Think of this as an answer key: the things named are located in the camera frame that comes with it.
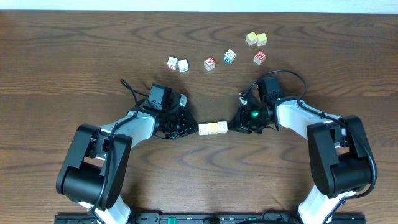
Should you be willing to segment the white wooden block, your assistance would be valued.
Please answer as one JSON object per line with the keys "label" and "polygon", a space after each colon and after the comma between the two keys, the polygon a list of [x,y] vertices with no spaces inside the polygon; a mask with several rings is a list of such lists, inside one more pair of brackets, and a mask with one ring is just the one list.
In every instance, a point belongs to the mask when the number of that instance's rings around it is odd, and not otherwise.
{"label": "white wooden block", "polygon": [[208,123],[201,123],[198,125],[198,132],[201,136],[209,135],[209,124]]}
{"label": "white wooden block", "polygon": [[218,125],[218,133],[227,133],[228,132],[228,122],[227,121],[219,121]]}

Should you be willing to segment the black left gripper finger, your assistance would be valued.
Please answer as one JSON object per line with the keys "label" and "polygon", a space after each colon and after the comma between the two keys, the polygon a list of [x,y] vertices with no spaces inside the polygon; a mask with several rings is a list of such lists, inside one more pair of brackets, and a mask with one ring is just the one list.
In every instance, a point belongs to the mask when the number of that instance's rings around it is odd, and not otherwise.
{"label": "black left gripper finger", "polygon": [[198,128],[196,126],[195,127],[191,127],[191,128],[187,128],[187,129],[185,129],[183,131],[180,131],[177,134],[177,138],[182,138],[182,137],[188,136],[190,134],[196,133],[197,131],[198,131]]}
{"label": "black left gripper finger", "polygon": [[198,123],[189,110],[185,111],[185,116],[186,116],[187,126],[189,128],[198,128]]}

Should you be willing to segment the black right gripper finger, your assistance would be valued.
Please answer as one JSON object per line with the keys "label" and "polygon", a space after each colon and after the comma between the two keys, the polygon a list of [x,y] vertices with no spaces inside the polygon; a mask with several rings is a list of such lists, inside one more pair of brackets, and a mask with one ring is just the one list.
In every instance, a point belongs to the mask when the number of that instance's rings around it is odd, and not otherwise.
{"label": "black right gripper finger", "polygon": [[228,129],[230,131],[236,131],[236,132],[239,132],[239,133],[248,133],[249,132],[249,130],[247,128],[245,128],[240,123],[229,123],[228,124]]}
{"label": "black right gripper finger", "polygon": [[244,119],[246,110],[244,107],[239,107],[233,119],[229,122],[230,128],[242,128],[244,126]]}

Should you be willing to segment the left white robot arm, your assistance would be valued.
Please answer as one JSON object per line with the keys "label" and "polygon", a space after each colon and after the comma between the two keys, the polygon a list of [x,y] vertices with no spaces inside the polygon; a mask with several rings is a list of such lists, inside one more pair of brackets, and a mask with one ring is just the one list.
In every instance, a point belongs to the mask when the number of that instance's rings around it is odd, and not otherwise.
{"label": "left white robot arm", "polygon": [[178,139],[198,131],[184,107],[171,111],[131,109],[111,124],[80,125],[56,181],[56,191],[86,208],[97,223],[129,223],[132,210],[121,197],[131,150],[162,132]]}

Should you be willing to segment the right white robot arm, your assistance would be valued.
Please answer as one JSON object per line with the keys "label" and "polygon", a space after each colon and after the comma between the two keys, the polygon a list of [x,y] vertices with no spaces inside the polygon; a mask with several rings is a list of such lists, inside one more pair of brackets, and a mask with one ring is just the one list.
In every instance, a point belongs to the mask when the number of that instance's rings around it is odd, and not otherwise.
{"label": "right white robot arm", "polygon": [[373,190],[377,167],[357,116],[323,113],[296,96],[263,96],[261,102],[250,96],[228,125],[229,130],[246,134],[279,127],[295,131],[308,142],[314,186],[298,206],[302,223],[328,223],[347,200]]}

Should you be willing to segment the yellow wooden block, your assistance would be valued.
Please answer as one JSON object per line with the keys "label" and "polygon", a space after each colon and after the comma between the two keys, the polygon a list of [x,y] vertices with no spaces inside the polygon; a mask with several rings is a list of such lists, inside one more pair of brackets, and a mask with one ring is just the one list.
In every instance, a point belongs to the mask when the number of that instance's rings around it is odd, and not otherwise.
{"label": "yellow wooden block", "polygon": [[208,133],[210,135],[218,134],[218,123],[209,123],[208,124]]}

